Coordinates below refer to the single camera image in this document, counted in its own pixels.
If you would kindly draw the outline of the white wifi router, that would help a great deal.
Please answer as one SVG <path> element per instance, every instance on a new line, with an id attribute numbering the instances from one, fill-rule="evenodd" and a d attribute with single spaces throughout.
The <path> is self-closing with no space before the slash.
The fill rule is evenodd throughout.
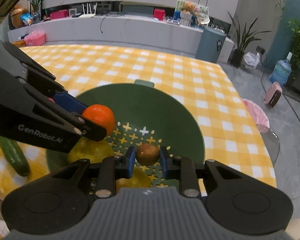
<path id="1" fill-rule="evenodd" d="M 82 5 L 83 12 L 79 15 L 79 18 L 92 18 L 96 16 L 96 9 L 92 10 L 91 3 Z"/>

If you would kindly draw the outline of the pink storage basket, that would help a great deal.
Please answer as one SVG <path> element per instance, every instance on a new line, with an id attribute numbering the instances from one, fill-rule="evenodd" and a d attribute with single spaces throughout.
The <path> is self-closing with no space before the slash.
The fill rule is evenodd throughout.
<path id="1" fill-rule="evenodd" d="M 35 30 L 24 37 L 24 41 L 27 47 L 41 46 L 45 40 L 45 32 L 43 30 Z"/>

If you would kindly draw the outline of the blue water jug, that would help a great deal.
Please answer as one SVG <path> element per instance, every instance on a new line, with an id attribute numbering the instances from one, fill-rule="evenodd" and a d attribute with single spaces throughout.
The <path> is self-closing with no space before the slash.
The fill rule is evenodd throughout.
<path id="1" fill-rule="evenodd" d="M 292 68 L 290 65 L 292 56 L 293 54 L 289 52 L 284 60 L 277 61 L 273 72 L 269 76 L 269 81 L 271 83 L 278 82 L 281 87 L 283 87 L 287 83 L 287 80 L 292 72 Z"/>

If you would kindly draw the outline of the grey-blue trash bin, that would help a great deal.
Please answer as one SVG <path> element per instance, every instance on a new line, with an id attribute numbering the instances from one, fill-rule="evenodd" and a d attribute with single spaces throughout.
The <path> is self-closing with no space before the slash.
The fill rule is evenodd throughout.
<path id="1" fill-rule="evenodd" d="M 215 28 L 205 26 L 200 38 L 195 59 L 216 63 L 221 53 L 225 38 L 225 33 Z"/>

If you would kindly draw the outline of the pink small heater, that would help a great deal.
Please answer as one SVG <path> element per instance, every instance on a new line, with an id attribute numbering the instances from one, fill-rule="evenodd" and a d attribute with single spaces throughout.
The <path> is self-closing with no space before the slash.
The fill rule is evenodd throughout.
<path id="1" fill-rule="evenodd" d="M 273 108 L 278 103 L 280 97 L 282 95 L 282 87 L 278 82 L 272 83 L 270 88 L 266 91 L 266 94 L 264 96 L 264 103 L 270 107 Z"/>

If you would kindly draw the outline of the green cucumber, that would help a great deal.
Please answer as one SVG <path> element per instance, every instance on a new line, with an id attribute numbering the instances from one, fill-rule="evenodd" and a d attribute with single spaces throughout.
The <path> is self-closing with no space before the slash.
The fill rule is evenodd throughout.
<path id="1" fill-rule="evenodd" d="M 19 176 L 26 177 L 30 174 L 29 163 L 16 141 L 0 136 L 0 148 L 7 162 Z"/>

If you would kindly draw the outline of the orange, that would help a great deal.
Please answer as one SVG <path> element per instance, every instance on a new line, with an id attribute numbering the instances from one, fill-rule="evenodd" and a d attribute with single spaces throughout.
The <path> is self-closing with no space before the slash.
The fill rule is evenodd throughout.
<path id="1" fill-rule="evenodd" d="M 106 129 L 106 137 L 115 129 L 115 116 L 113 111 L 104 105 L 94 104 L 87 107 L 82 116 Z"/>

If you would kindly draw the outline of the leafy plant on cabinet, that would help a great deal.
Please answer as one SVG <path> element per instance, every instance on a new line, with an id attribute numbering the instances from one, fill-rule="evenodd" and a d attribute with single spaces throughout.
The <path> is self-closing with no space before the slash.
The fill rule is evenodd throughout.
<path id="1" fill-rule="evenodd" d="M 291 79 L 294 81 L 300 73 L 300 21 L 291 19 L 288 21 L 288 27 L 293 32 L 293 38 L 290 45 L 290 52 L 292 53 L 290 65 L 292 68 Z"/>

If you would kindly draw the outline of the green colander bowl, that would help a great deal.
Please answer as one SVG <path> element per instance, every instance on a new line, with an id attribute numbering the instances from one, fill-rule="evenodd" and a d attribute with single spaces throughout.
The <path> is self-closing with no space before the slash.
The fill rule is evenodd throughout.
<path id="1" fill-rule="evenodd" d="M 165 147 L 171 157 L 190 158 L 201 164 L 204 159 L 204 140 L 200 128 L 191 113 L 174 97 L 153 87 L 141 84 L 122 83 L 105 85 L 84 92 L 78 99 L 86 105 L 101 104 L 109 107 L 115 116 L 115 129 L 107 137 L 115 155 L 125 155 L 130 146 L 152 144 L 159 150 Z M 136 160 L 134 168 L 142 169 L 151 180 L 149 188 L 121 188 L 119 192 L 142 189 L 167 189 L 177 187 L 176 179 L 162 176 L 160 157 L 151 166 L 141 165 Z M 80 192 L 69 181 L 51 173 L 47 186 L 52 192 Z"/>

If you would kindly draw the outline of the teddy bear toy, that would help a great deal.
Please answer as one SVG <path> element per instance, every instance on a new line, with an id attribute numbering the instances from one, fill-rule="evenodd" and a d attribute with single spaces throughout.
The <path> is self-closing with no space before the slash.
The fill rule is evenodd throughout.
<path id="1" fill-rule="evenodd" d="M 181 12 L 184 14 L 192 14 L 194 12 L 196 5 L 192 2 L 185 2 Z"/>

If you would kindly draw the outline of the yellow checkered tablecloth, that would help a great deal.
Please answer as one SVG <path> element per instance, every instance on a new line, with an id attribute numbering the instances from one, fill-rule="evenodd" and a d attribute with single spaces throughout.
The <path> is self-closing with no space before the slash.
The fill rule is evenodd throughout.
<path id="1" fill-rule="evenodd" d="M 182 103 L 197 120 L 205 143 L 205 158 L 216 159 L 276 187 L 276 178 L 262 137 L 241 96 L 218 64 L 153 50 L 102 45 L 53 45 L 21 48 L 56 76 L 72 96 L 110 83 L 145 80 Z M 142 142 L 167 146 L 159 130 L 119 121 L 107 137 L 114 153 Z M 27 182 L 48 174 L 45 149 L 19 144 L 31 174 L 21 177 L 0 148 L 0 199 Z"/>

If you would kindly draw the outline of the yellow pear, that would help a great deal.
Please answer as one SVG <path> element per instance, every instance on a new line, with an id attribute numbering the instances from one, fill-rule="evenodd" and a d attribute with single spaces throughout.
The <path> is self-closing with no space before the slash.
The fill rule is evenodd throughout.
<path id="1" fill-rule="evenodd" d="M 114 152 L 105 140 L 93 141 L 81 137 L 68 154 L 68 162 L 73 163 L 79 159 L 89 159 L 93 163 L 101 163 L 104 158 L 114 156 Z"/>

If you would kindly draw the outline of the red box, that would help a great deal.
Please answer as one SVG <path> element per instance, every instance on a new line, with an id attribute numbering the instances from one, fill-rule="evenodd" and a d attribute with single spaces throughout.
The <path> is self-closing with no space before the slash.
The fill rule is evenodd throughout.
<path id="1" fill-rule="evenodd" d="M 156 18 L 159 21 L 163 21 L 165 19 L 166 12 L 164 9 L 155 8 L 153 11 L 153 18 Z"/>

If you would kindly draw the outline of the tall potted plant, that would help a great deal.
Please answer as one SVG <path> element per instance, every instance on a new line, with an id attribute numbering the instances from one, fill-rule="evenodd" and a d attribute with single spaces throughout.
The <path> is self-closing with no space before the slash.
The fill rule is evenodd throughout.
<path id="1" fill-rule="evenodd" d="M 234 36 L 237 45 L 237 48 L 234 50 L 234 54 L 232 59 L 230 60 L 230 63 L 236 68 L 239 68 L 241 66 L 241 62 L 244 56 L 244 51 L 246 50 L 247 46 L 251 42 L 261 40 L 261 38 L 258 38 L 257 35 L 271 33 L 271 30 L 253 31 L 253 26 L 257 22 L 258 17 L 255 18 L 254 21 L 249 26 L 247 26 L 247 24 L 245 23 L 242 28 L 238 17 L 234 19 L 234 16 L 232 16 L 230 13 L 228 14 L 231 18 L 232 26 L 235 29 Z"/>

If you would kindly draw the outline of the longan fruit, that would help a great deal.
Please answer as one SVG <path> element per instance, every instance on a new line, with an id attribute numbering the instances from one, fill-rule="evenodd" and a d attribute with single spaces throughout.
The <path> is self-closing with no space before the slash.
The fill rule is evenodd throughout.
<path id="1" fill-rule="evenodd" d="M 136 160 L 141 165 L 154 165 L 158 159 L 159 149 L 152 144 L 141 144 L 136 150 Z"/>

